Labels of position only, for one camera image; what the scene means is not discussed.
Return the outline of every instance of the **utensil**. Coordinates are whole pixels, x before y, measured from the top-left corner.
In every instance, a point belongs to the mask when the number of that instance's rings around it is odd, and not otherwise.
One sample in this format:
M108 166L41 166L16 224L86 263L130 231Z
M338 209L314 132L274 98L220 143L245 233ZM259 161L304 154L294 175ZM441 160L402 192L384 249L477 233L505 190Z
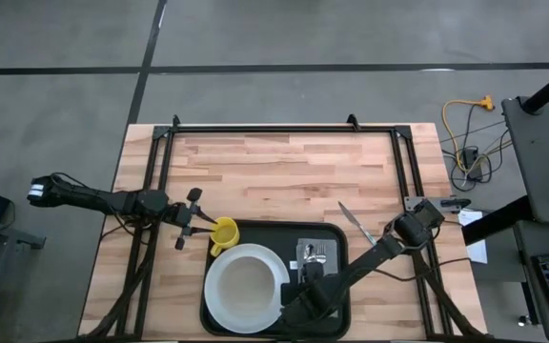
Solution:
M233 333L258 333L281 316L281 284L289 283L278 255L257 244L224 251L210 266L204 294L209 313Z
M315 247L313 246L313 244L307 244L306 247L304 247L304 261L315 261Z
M319 243L319 245L316 246L315 260L320 264L324 264L327 261L327 257L325 254L325 244Z
M211 232L211 240L213 247L211 248L211 256L218 257L222 250L229 249L238 244L240 233L236 222L232 218L221 217L215 219L216 224L213 224L213 232Z
M342 214L344 214L344 216L346 216L347 219L349 219L349 221L353 225L357 226L363 232L363 234L368 238L370 243L372 243L373 246L376 245L376 240L372 237L372 235L368 231L366 231L363 228L363 225L361 225L361 223L359 223L359 221L355 218L355 216L349 210L347 210L347 208L344 207L344 205L342 205L342 203L339 202L339 201L338 201L338 206L342 210Z

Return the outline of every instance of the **wooden table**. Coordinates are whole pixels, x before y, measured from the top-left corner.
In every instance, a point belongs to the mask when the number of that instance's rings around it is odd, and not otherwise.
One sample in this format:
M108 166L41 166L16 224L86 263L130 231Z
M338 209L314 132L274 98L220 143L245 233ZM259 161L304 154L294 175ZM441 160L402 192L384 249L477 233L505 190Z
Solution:
M451 192L435 125L411 126L426 195L448 196ZM142 187L152 130L153 125L129 127L115 178L116 191ZM402 143L412 190L405 151ZM212 217L336 224L347 235L350 261L368 250L370 243L344 217L338 200L372 235L380 235L382 227L403 211L391 140L384 133L177 134L167 194L174 201L184 201L193 187L203 190L200 204ZM108 218L104 231L115 226ZM174 248L178 234L178 228L168 225L160 230L143 339L225 339L206 333L198 317L208 237L187 239L180 252ZM94 328L121 293L131 240L120 230L101 242L80 333ZM467 256L458 226L442 226L437 254L440 262ZM400 276L414 274L411 259L405 256L386 262L382 270ZM460 310L486 332L469 262L446 265L441 271L446 291ZM134 321L136 298L134 301L129 323ZM343 339L424 337L414 281L401 283L372 273L351 288L351 303L353 322ZM441 333L432 294L430 303Z

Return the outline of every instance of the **concrete floor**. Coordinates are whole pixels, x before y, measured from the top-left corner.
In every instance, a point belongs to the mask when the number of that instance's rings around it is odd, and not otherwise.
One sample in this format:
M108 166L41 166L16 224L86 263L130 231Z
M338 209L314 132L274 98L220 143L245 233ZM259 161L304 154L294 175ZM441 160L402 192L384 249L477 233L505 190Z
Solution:
M0 68L140 66L156 4L0 0ZM170 0L152 64L475 62L549 62L549 1ZM16 203L17 229L48 237L43 251L19 252L10 269L0 342L75 335L103 216L39 210L25 196L32 177L57 171L112 186L136 81L135 74L0 76L0 193ZM151 75L138 122L169 123L173 114L186 123L340 122L354 113L363 122L435 122L445 139L447 100L492 94L498 104L548 81L549 70ZM455 132L468 110L450 108ZM476 110L472 128L501 119L498 109ZM485 147L504 131L477 132L468 143ZM451 150L449 143L442 148ZM475 208L524 194L513 150L503 156L490 184L463 194ZM489 240L489 259L509 254L509 238ZM517 272L510 269L475 267L489 332L543 341L539 328L516 325L526 310L519 285L502 282Z

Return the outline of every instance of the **yellow cup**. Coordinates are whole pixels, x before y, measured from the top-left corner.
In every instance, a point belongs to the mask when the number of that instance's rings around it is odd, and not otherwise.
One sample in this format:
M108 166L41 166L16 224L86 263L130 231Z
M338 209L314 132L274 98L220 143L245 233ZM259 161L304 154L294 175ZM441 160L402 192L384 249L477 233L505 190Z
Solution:
M238 243L240 234L236 223L231 218L221 217L215 219L215 221L217 224L213 224L213 232L211 233L211 240L213 241L211 255L218 257L222 250L229 249Z

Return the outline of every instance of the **white bowl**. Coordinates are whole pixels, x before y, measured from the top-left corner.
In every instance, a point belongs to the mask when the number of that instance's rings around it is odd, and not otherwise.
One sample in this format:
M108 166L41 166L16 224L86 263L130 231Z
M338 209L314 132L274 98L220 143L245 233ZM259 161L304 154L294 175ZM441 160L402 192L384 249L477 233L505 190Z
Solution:
M241 244L219 255L205 279L205 301L222 327L257 333L280 316L281 284L290 282L283 261L270 249Z

